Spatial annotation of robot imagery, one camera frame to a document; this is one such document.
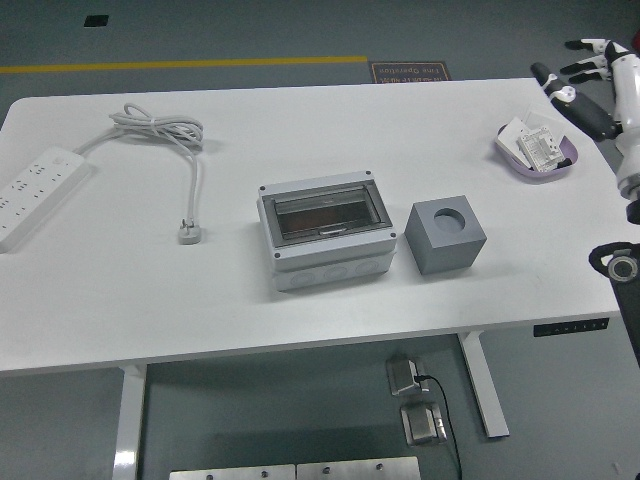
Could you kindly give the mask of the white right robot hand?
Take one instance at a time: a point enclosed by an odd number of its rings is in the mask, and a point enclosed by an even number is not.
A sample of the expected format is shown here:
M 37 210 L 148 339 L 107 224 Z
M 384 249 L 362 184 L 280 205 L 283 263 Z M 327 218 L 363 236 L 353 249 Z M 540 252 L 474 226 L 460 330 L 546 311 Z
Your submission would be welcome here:
M 551 104 L 592 140 L 613 140 L 622 154 L 616 173 L 621 196 L 639 199 L 639 57 L 608 39 L 578 39 L 565 43 L 570 50 L 588 50 L 593 56 L 553 73 L 536 62 L 531 73 Z M 591 80 L 612 82 L 615 109 L 608 113 L 576 86 Z

